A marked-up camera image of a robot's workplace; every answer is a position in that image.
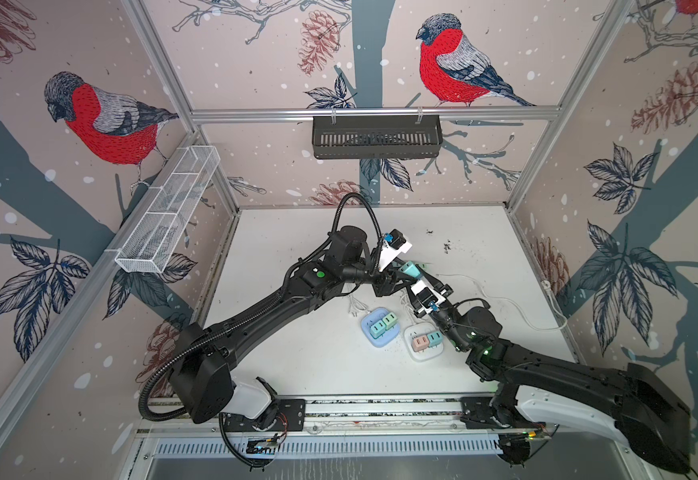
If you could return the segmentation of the dark teal charger plug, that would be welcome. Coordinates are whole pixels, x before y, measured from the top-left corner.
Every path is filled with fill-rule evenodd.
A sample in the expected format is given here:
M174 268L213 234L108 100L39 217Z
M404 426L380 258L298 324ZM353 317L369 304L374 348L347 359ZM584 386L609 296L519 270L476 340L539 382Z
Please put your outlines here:
M408 261L398 270L399 276L405 281L419 281L423 278L423 273L415 262Z

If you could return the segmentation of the green charger plug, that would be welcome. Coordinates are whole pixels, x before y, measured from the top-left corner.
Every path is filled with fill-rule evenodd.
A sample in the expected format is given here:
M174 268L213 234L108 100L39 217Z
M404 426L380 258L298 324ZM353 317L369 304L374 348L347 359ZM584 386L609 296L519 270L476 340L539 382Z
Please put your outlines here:
M382 318L386 331L392 330L398 323L398 317L395 313L389 312Z

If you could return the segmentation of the pink charger plug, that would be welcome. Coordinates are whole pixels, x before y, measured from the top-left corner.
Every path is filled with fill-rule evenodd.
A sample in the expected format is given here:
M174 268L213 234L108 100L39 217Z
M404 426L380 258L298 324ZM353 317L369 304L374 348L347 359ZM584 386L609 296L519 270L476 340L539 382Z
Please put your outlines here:
M427 335L419 335L412 339L411 348L414 352L422 352L429 348Z

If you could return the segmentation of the light teal charger plug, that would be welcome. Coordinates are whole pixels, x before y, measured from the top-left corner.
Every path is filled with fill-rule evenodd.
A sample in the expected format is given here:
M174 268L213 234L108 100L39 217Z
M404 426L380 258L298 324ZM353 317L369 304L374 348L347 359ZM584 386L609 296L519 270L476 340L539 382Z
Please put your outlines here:
M369 327L369 333L373 339L378 339L385 334L386 330L382 320L373 323Z

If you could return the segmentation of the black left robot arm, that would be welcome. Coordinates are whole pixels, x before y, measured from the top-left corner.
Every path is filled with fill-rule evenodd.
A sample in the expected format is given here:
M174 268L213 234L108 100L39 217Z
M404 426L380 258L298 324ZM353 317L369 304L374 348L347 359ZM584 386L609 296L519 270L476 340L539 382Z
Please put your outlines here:
M346 296L348 283L370 284L382 295L401 289L403 282L387 270L410 247L399 230L381 230L363 195L345 195L326 239L288 268L273 293L223 322L181 332L170 359L142 387L141 417L165 422L187 415L196 424L216 418L224 427L227 417L240 416L258 430L287 429L275 389L263 378L235 381L233 370L290 322Z

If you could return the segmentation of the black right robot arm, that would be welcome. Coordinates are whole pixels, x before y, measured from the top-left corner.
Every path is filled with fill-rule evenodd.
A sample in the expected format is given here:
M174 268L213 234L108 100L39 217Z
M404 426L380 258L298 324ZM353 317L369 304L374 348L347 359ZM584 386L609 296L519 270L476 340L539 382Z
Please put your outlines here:
M415 315L430 316L481 380L513 392L539 388L602 413L643 460L675 474L691 472L690 409L653 371L635 363L624 370L589 367L533 352L501 338L487 302L461 314L448 299L451 287L435 277L404 283Z

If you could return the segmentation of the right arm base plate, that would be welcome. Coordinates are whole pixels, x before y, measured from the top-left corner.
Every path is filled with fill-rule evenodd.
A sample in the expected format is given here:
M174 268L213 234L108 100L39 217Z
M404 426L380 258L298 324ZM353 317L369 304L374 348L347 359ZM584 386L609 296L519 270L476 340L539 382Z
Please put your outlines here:
M460 405L460 420L468 429L518 428L525 422L513 405L495 396L465 396Z

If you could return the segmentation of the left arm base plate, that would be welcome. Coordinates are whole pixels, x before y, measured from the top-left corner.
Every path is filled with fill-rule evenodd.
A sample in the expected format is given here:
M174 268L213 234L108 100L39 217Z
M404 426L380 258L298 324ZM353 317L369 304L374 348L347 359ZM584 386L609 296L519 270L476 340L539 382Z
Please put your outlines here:
M305 416L305 399L278 399L255 419L224 413L219 423L226 432L233 433L301 432Z

